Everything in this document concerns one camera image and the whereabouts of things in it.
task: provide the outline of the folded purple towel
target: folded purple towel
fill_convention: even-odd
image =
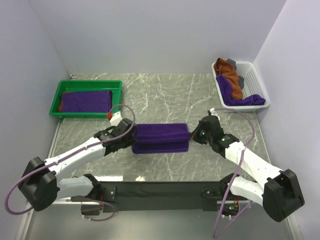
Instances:
[[[108,113],[112,91],[76,91],[61,95],[64,113]]]
[[[136,129],[136,143],[131,147],[135,154],[188,151],[190,133],[186,123],[137,124]]]
[[[144,144],[135,143],[132,145],[134,154],[170,154],[188,152],[189,142],[172,142],[172,143],[154,143]]]
[[[219,84],[222,99],[227,106],[253,106],[264,105],[266,100],[258,94],[253,94],[242,100],[236,100],[231,97],[232,89],[230,82],[223,75],[216,76],[216,80]]]

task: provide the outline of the tray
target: tray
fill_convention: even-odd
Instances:
[[[50,115],[58,118],[92,118],[103,119],[107,117],[106,112],[59,112],[58,107],[61,102],[61,94],[64,92],[84,92],[84,91],[112,91],[112,106],[120,103],[122,81],[120,80],[62,80],[56,90]],[[116,107],[112,112],[116,113],[119,108]]]

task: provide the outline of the basket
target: basket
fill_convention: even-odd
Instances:
[[[242,76],[244,78],[244,87],[242,89],[243,97],[245,99],[253,94],[259,94],[262,98],[265,99],[264,105],[256,105],[256,106],[227,106],[224,103],[224,100],[221,96],[220,87],[218,81],[216,80],[216,71],[214,69],[214,64],[212,64],[213,76],[216,84],[216,88],[218,89],[218,94],[220,97],[220,101],[222,104],[222,108],[224,109],[234,109],[240,112],[254,112],[261,108],[266,108],[269,106],[269,98],[267,95],[267,91],[262,83],[255,66],[249,61],[237,61],[236,62],[236,73],[238,76]]]

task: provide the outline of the gray marble surface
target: gray marble surface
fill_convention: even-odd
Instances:
[[[131,106],[137,123],[187,123],[193,131],[210,108],[220,108],[212,74],[78,74],[79,80],[121,80],[122,103]],[[132,118],[130,112],[122,115]],[[248,122],[236,113],[221,112],[225,133],[246,142],[252,134]],[[256,136],[248,146],[268,161],[263,137],[255,113],[246,113],[253,122]],[[96,132],[109,127],[106,119],[66,118],[59,127],[54,156],[88,140]],[[97,159],[77,169],[73,176],[91,173],[111,181],[219,181],[232,173],[236,165],[213,152],[208,145],[191,141],[189,151],[168,154],[133,154],[131,148]],[[250,179],[244,171],[240,173]]]

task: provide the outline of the black base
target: black base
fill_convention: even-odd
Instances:
[[[118,211],[148,210],[191,210],[218,211],[217,201],[221,201],[225,193],[225,185],[219,181],[187,181],[187,182],[100,182],[103,199],[111,202]],[[110,195],[115,194],[113,201]],[[228,195],[233,201],[235,196]],[[83,202],[81,197],[72,197],[73,202]],[[83,215],[98,215],[97,206],[81,206]],[[105,206],[103,212],[112,212]]]

